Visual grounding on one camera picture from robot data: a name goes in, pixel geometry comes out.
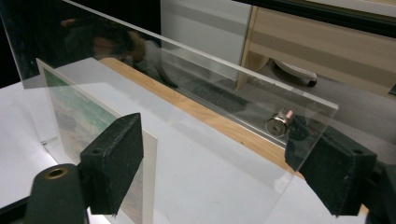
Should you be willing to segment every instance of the wall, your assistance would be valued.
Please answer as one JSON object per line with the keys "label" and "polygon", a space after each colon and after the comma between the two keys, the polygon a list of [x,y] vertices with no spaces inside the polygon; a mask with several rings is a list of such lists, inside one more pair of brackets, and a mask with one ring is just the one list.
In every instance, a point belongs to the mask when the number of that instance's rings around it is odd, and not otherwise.
{"label": "wall", "polygon": [[250,8],[227,0],[162,0],[162,35],[239,64]]}

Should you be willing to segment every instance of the wooden strip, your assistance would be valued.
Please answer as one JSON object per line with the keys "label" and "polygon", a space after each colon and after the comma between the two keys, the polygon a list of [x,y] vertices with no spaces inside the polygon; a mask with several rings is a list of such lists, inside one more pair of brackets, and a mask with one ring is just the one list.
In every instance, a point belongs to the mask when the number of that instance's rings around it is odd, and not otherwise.
{"label": "wooden strip", "polygon": [[232,138],[234,141],[263,156],[268,161],[273,162],[284,170],[292,172],[290,167],[285,162],[285,151],[283,148],[242,127],[234,121],[224,118],[213,110],[199,105],[190,98],[166,87],[162,83],[150,77],[147,77],[125,63],[112,58],[103,59],[100,62],[113,69],[117,73],[132,80],[136,84],[142,86],[146,90],[151,91],[157,96],[163,98],[168,103],[177,106],[186,113],[199,119],[201,122],[209,125],[217,131]]}
{"label": "wooden strip", "polygon": [[[252,7],[250,11],[250,20],[247,28],[247,37],[245,38],[244,51],[242,53],[242,60],[241,60],[242,67],[246,67],[246,63],[248,62],[248,49],[250,46],[250,38],[251,38],[251,33],[253,32],[254,22],[256,20],[256,14],[257,14],[257,7]],[[236,80],[235,89],[236,90],[242,89],[242,87],[245,86],[247,82],[248,82],[248,75],[239,72],[238,79]]]}

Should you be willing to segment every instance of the glass panel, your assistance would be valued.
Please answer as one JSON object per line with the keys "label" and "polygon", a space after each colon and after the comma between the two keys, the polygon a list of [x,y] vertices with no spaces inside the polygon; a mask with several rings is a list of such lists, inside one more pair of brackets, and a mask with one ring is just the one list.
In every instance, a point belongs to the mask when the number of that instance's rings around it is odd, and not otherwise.
{"label": "glass panel", "polygon": [[[109,122],[138,112],[144,131],[158,139],[154,223],[263,223],[294,176],[289,165],[298,171],[337,105],[124,21],[59,4],[73,20],[39,29],[37,19],[30,38],[16,11],[2,12],[24,85],[49,87],[57,132],[43,139],[49,153],[78,163]],[[249,82],[236,90],[240,77]],[[301,149],[289,165],[285,146]],[[111,222],[150,223],[122,210],[127,215]]]}

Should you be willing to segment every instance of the small metal component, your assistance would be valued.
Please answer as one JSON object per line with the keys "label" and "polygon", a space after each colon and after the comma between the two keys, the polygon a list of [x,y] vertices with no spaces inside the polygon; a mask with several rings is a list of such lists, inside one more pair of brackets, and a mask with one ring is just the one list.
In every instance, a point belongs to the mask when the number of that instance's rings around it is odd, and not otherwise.
{"label": "small metal component", "polygon": [[62,177],[64,175],[66,175],[67,172],[68,172],[67,168],[60,166],[60,167],[57,167],[57,168],[55,168],[53,170],[48,171],[45,174],[45,177],[46,177],[46,179],[56,179],[56,178],[59,178],[59,177]]}
{"label": "small metal component", "polygon": [[265,128],[275,137],[283,136],[294,118],[293,111],[283,108],[267,120]]}

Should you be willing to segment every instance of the black frame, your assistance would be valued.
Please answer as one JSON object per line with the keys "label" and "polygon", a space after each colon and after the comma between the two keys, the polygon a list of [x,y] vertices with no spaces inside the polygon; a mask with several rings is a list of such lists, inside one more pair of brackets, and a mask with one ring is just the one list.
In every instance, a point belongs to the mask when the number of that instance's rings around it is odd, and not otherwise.
{"label": "black frame", "polygon": [[344,26],[376,35],[396,37],[396,19],[340,7],[292,0],[234,0],[316,21]]}
{"label": "black frame", "polygon": [[28,199],[29,197],[26,197],[0,208],[0,220],[2,220],[2,223],[7,224],[23,219]]}

